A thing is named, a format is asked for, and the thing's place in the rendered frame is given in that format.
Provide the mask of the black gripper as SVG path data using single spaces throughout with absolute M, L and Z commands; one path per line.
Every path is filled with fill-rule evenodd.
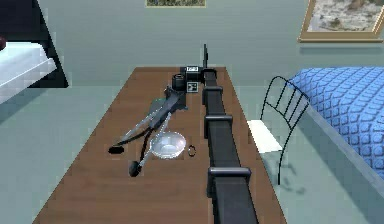
M 140 161 L 133 161 L 129 167 L 129 175 L 136 177 L 140 174 L 142 167 L 151 154 L 149 138 L 156 129 L 160 136 L 168 126 L 171 111 L 186 110 L 186 79 L 182 74 L 172 76 L 172 83 L 164 90 L 166 101 L 163 105 L 147 115 L 133 129 L 128 131 L 116 144 L 112 145 L 108 152 L 110 154 L 120 154 L 124 151 L 123 146 L 145 135 Z

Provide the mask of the clear glass bowl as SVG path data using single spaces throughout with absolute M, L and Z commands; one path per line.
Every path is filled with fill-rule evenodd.
M 162 132 L 150 142 L 151 152 L 160 159 L 178 157 L 186 147 L 186 139 L 178 132 Z

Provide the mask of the brown wooden table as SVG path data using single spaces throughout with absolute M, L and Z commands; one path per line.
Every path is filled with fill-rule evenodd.
M 214 224 L 212 200 L 207 197 L 210 167 L 204 138 L 205 107 L 200 94 L 187 98 L 188 108 L 176 112 L 169 128 L 195 146 L 194 157 L 182 153 L 174 160 L 151 158 L 141 174 L 128 174 L 140 156 L 136 140 L 122 154 L 109 147 L 148 113 L 160 98 L 176 67 L 138 67 L 83 146 L 45 203 L 33 224 Z M 264 163 L 225 68 L 217 70 L 225 111 L 232 115 L 232 135 L 240 164 L 252 171 L 249 190 L 259 224 L 287 224 Z

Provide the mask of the small framed picture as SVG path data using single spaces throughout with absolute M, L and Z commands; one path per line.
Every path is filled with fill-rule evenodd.
M 147 7 L 206 7 L 206 0 L 145 0 Z

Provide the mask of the blue quilted bed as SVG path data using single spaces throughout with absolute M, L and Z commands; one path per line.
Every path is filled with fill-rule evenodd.
M 291 78 L 308 114 L 384 198 L 384 66 L 307 68 Z

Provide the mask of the wood framed picture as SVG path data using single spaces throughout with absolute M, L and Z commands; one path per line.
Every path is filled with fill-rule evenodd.
M 309 0 L 299 43 L 383 43 L 384 0 Z

